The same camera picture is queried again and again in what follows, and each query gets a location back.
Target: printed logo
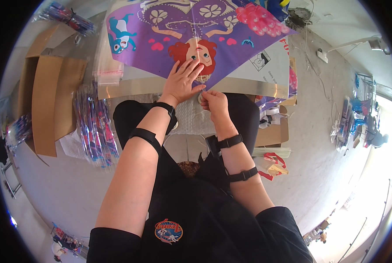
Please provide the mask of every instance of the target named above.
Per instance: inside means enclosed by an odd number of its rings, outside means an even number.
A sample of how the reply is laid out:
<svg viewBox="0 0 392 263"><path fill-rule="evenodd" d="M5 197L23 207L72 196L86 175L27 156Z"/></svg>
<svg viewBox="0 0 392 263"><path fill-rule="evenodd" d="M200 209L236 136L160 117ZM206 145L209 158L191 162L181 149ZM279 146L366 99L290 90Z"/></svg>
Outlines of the printed logo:
<svg viewBox="0 0 392 263"><path fill-rule="evenodd" d="M180 224L168 221L168 218L165 218L155 224L155 236L162 242L172 245L172 242L178 242L183 236L183 229Z"/></svg>

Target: cardboard box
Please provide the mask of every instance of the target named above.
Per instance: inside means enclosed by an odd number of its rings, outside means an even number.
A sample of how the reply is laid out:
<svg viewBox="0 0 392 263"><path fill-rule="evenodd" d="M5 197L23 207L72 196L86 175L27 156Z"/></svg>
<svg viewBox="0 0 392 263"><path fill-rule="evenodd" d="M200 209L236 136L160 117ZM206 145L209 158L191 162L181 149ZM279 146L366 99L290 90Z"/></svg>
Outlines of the cardboard box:
<svg viewBox="0 0 392 263"><path fill-rule="evenodd" d="M280 113L287 113L288 111L284 106L279 106ZM272 124L271 126L260 129L257 132L255 147L267 146L272 144L280 144L288 141L288 118L281 118L281 124Z"/></svg>
<svg viewBox="0 0 392 263"><path fill-rule="evenodd" d="M32 140L39 155L57 157L55 141L76 129L73 92L83 81L87 61L41 55L74 33L58 25L39 34L25 57L19 85L19 116L32 113Z"/></svg>
<svg viewBox="0 0 392 263"><path fill-rule="evenodd" d="M295 58L289 57L289 66L292 68L292 70L295 72L295 75L297 75L297 67L295 65Z"/></svg>
<svg viewBox="0 0 392 263"><path fill-rule="evenodd" d="M297 67L295 65L295 58L289 57L289 66L292 68L292 70L295 72L295 75L297 75ZM279 103L278 105L283 105L283 106L294 106L297 105L297 95L284 100L283 102Z"/></svg>

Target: cartoon princess print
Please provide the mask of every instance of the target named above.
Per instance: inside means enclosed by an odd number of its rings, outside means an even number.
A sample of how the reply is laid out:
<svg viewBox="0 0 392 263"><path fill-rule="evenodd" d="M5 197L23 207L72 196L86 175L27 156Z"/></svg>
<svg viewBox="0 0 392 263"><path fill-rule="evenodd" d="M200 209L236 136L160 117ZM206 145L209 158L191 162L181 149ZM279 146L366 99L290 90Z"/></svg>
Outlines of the cartoon princess print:
<svg viewBox="0 0 392 263"><path fill-rule="evenodd" d="M174 61L180 66L189 58L199 59L204 70L196 81L205 83L215 70L216 43L208 39L215 34L230 34L239 23L231 0L160 0L140 4L138 17L151 25L159 34L171 35L177 42L168 48Z"/></svg>

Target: right hand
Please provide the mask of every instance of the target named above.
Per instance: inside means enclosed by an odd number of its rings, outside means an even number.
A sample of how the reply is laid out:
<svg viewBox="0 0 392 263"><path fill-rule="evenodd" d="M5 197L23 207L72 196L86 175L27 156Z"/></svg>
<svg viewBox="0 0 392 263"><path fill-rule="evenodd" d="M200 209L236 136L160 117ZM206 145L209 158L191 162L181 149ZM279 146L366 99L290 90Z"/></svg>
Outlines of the right hand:
<svg viewBox="0 0 392 263"><path fill-rule="evenodd" d="M202 92L202 103L200 105L203 109L211 112L211 120L214 124L219 124L221 121L228 121L230 114L228 112L228 99L224 93L214 90Z"/></svg>

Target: buckle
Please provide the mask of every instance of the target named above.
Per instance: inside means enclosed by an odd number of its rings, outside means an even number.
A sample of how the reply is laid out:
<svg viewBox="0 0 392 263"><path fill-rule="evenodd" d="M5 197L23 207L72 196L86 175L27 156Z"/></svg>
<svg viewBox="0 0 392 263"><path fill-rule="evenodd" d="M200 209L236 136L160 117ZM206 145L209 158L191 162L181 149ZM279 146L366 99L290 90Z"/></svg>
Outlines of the buckle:
<svg viewBox="0 0 392 263"><path fill-rule="evenodd" d="M243 178L244 178L242 181L247 181L251 177L250 171L242 171L241 174L243 175Z"/></svg>

